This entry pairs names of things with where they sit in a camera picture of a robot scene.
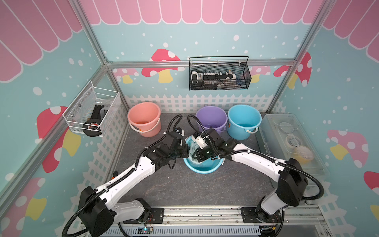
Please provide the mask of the teal bucket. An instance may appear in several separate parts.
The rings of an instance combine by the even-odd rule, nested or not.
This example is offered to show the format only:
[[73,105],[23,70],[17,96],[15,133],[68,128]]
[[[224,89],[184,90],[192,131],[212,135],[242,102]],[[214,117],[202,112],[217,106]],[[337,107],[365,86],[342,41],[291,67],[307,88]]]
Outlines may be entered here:
[[227,132],[235,140],[245,140],[258,131],[262,122],[260,112],[249,105],[235,105],[228,110]]
[[[189,144],[192,141],[191,136],[186,138],[186,143]],[[200,164],[192,163],[189,158],[184,159],[186,166],[192,171],[199,174],[209,174],[216,171],[220,166],[222,166],[225,162],[224,159],[214,160],[208,159]]]

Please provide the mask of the light green cloth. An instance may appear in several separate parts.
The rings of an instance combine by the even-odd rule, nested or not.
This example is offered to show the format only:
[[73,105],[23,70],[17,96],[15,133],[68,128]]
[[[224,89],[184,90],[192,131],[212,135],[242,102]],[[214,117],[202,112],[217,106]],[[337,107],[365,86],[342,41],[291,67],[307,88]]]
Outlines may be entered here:
[[189,143],[189,159],[194,164],[200,164],[200,162],[197,159],[197,149],[199,148],[198,144],[196,142],[190,141]]

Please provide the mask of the purple bucket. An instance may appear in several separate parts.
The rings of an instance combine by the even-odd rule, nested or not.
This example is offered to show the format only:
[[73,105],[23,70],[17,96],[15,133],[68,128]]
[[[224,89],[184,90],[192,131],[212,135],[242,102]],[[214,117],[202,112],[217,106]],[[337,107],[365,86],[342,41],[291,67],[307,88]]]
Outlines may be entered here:
[[213,128],[220,135],[227,130],[228,116],[219,107],[205,106],[199,109],[195,116],[206,130]]

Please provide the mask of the pink bucket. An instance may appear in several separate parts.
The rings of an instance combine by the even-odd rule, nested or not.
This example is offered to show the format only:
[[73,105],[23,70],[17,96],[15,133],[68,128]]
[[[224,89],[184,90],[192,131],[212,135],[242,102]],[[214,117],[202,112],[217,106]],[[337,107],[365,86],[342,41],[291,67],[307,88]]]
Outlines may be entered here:
[[127,114],[131,129],[143,137],[154,137],[161,131],[160,116],[160,107],[153,102],[139,103]]

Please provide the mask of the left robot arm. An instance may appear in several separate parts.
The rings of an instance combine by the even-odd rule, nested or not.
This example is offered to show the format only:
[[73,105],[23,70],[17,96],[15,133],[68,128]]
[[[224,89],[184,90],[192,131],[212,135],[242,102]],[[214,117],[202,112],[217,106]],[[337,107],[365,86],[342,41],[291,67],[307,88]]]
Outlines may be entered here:
[[187,158],[189,146],[184,140],[184,130],[178,127],[182,115],[176,115],[169,123],[164,136],[145,147],[135,163],[109,182],[85,188],[80,196],[78,210],[68,220],[63,237],[78,237],[89,233],[93,237],[104,234],[114,223],[126,220],[146,221],[151,207],[142,198],[131,202],[119,200],[139,182],[160,168],[173,168],[178,158]]

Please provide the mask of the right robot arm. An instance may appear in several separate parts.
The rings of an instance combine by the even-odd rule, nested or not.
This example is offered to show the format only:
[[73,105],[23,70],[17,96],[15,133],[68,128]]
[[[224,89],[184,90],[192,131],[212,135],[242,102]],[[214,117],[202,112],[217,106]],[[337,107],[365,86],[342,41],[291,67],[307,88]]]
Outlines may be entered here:
[[198,148],[191,157],[198,162],[227,159],[241,163],[268,176],[277,183],[269,195],[264,196],[254,210],[254,215],[262,223],[277,215],[289,206],[298,206],[301,201],[317,200],[323,197],[321,182],[303,171],[300,163],[293,158],[282,160],[270,157],[244,144],[233,140],[224,140],[213,128],[205,129],[200,120],[189,115],[187,121],[194,119],[200,126],[192,136]]

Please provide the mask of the clear plastic storage box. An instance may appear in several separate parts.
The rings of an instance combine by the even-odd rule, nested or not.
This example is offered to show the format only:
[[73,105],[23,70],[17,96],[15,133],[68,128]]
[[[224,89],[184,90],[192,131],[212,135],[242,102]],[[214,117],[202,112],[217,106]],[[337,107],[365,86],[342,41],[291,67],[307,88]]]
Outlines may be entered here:
[[329,171],[301,123],[293,114],[268,114],[256,133],[262,153],[283,160],[297,160],[303,171],[323,182]]

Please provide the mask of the white power strip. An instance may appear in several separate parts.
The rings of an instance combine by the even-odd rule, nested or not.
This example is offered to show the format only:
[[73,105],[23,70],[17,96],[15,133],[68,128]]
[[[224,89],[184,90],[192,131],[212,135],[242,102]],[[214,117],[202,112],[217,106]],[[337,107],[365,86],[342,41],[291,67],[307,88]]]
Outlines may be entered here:
[[236,74],[231,70],[225,72],[200,72],[192,71],[190,85],[195,87],[226,87],[236,81]]

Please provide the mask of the black tape dispenser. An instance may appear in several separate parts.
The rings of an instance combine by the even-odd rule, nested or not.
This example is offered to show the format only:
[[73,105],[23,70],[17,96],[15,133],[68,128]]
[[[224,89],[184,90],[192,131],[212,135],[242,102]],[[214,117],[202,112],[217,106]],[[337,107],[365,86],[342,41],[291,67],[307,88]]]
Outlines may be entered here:
[[83,132],[89,137],[97,137],[102,134],[100,124],[102,115],[105,115],[104,105],[95,105],[91,117],[84,123]]

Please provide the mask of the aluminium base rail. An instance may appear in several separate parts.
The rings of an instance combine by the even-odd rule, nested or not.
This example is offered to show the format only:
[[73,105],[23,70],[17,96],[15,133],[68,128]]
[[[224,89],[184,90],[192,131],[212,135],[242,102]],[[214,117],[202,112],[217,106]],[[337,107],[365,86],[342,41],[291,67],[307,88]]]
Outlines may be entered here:
[[150,210],[143,222],[112,224],[104,237],[330,237],[316,205],[287,207],[266,221],[247,206],[166,206]]

